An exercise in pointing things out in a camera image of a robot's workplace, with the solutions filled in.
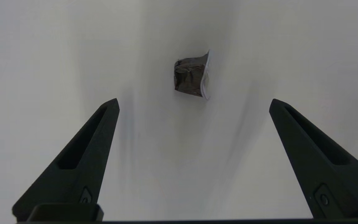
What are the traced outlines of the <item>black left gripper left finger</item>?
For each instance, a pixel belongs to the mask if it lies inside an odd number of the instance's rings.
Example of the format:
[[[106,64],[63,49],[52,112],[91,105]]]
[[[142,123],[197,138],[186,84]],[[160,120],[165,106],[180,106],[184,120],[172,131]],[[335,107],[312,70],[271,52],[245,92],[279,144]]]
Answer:
[[[102,104],[12,207],[17,220],[102,220],[98,197],[119,115]]]

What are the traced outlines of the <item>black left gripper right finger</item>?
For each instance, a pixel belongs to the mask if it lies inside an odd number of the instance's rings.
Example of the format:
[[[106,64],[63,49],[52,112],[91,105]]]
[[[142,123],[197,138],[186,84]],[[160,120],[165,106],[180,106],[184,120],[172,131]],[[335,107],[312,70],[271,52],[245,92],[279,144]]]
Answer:
[[[288,103],[270,116],[314,218],[358,218],[358,160]]]

